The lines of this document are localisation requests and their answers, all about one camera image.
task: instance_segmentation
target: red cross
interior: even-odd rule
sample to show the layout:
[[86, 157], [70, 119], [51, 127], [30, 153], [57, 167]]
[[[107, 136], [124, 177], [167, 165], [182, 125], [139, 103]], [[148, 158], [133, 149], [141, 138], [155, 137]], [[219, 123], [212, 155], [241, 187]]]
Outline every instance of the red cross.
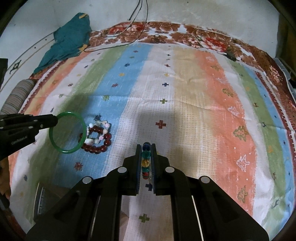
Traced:
[[158, 129], [162, 129], [163, 126], [166, 126], [166, 123], [163, 123], [163, 120], [159, 120], [159, 122], [156, 122], [155, 125], [158, 126]]

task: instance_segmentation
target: blue stripe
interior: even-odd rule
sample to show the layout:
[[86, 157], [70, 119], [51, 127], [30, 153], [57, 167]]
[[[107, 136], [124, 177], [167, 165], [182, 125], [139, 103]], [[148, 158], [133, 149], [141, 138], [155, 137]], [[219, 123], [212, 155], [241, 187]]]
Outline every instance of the blue stripe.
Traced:
[[285, 180], [286, 180], [285, 202], [286, 202], [287, 206], [286, 206], [286, 210], [284, 211], [284, 214], [283, 214], [283, 219], [281, 221], [281, 228], [282, 228], [293, 212], [293, 203], [294, 203], [294, 198], [295, 198], [295, 196], [294, 196], [295, 195], [295, 184], [294, 184], [294, 178], [293, 178], [294, 172], [293, 172], [291, 150], [289, 147], [289, 142], [288, 142], [287, 134], [286, 134], [287, 132], [286, 132], [286, 128], [283, 125], [281, 117], [280, 117], [276, 107], [274, 106], [271, 97], [269, 96], [268, 91], [266, 90], [266, 88], [264, 87], [262, 82], [258, 79], [256, 73], [247, 67], [244, 67], [244, 68], [248, 72], [249, 76], [252, 77], [252, 79], [254, 80], [254, 82], [257, 85], [257, 88], [260, 92], [260, 95], [266, 104], [266, 107], [267, 107], [267, 109], [270, 113], [270, 116], [274, 122], [276, 132], [279, 137], [279, 143], [281, 145], [282, 152], [283, 152], [283, 160], [284, 160], [284, 165], [285, 165], [285, 170], [286, 170], [285, 171]]
[[[131, 90], [138, 79], [151, 48], [152, 46], [148, 44], [130, 45], [104, 76], [94, 93], [88, 96], [88, 105], [81, 113], [85, 123], [94, 123], [94, 117], [101, 114], [102, 120], [108, 120], [111, 124], [109, 130], [112, 134], [112, 141], [115, 138], [119, 120], [125, 109]], [[104, 95], [109, 95], [109, 100], [105, 101], [103, 99]], [[69, 143], [66, 145], [68, 148], [73, 147], [75, 145], [74, 142], [77, 143], [77, 135], [79, 133], [77, 130], [79, 128], [75, 129], [76, 131], [73, 132]], [[55, 170], [53, 183], [64, 187], [72, 187], [84, 176], [89, 175], [93, 178], [101, 177], [108, 164], [107, 160], [111, 148], [112, 145], [105, 153], [98, 155], [85, 152], [82, 149], [72, 154], [61, 154]], [[76, 171], [73, 168], [76, 162], [83, 164], [81, 171]]]

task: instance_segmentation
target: rolled striped fabric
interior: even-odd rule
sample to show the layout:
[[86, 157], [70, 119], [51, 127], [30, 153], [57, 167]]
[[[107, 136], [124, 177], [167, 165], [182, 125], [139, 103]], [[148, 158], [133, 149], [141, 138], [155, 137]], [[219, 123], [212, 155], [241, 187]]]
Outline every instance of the rolled striped fabric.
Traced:
[[33, 80], [20, 81], [4, 102], [0, 115], [18, 113], [34, 86], [35, 82]]

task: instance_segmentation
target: bed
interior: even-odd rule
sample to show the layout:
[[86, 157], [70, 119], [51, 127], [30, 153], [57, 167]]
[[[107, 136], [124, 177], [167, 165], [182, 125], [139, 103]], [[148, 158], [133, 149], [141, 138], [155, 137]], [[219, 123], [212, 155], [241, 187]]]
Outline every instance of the bed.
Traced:
[[[149, 141], [187, 176], [211, 177], [272, 240], [295, 206], [296, 108], [285, 75], [267, 53], [216, 29], [129, 24], [91, 32], [87, 50], [112, 48], [82, 51], [30, 76], [36, 84], [21, 113], [108, 120], [112, 144], [99, 155], [65, 155], [41, 131], [9, 157], [13, 217], [27, 232], [39, 183], [71, 188], [84, 176], [105, 176]], [[60, 133], [68, 144], [79, 138], [75, 129]], [[123, 198], [121, 239], [172, 240], [170, 199], [146, 184]]]

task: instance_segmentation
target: orange stripe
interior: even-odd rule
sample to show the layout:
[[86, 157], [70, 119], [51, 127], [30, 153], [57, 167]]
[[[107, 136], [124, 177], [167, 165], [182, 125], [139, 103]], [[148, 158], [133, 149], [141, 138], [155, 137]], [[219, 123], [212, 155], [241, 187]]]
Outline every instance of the orange stripe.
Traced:
[[[86, 52], [82, 52], [79, 56], [69, 58], [63, 65], [61, 65], [56, 72], [50, 77], [44, 86], [42, 86], [35, 97], [32, 99], [30, 105], [25, 110], [24, 114], [39, 115], [43, 103], [52, 91], [63, 81], [63, 79], [72, 71], [79, 61], [88, 55]], [[13, 171], [15, 168], [16, 160], [19, 151], [9, 156], [9, 171], [10, 171], [10, 185], [12, 184]]]
[[[213, 100], [213, 105], [209, 108], [217, 110], [213, 111], [215, 120], [213, 128], [218, 141], [217, 154], [219, 157], [215, 171], [216, 182], [232, 199], [252, 215], [255, 196], [255, 145], [249, 134], [246, 136], [246, 141], [240, 140], [233, 134], [234, 130], [239, 126], [244, 126], [247, 130], [242, 104], [231, 85], [227, 82], [224, 70], [215, 56], [209, 52], [199, 51], [196, 57], [198, 65], [206, 73], [208, 94]], [[224, 88], [227, 88], [233, 94], [233, 97], [223, 93], [222, 89]], [[237, 117], [227, 110], [231, 106], [236, 107], [236, 110], [240, 113]], [[236, 163], [244, 155], [246, 155], [246, 160], [250, 162], [246, 166], [246, 172], [242, 171]], [[245, 192], [248, 193], [245, 197], [245, 203], [238, 200], [238, 193], [244, 186], [246, 186]]]

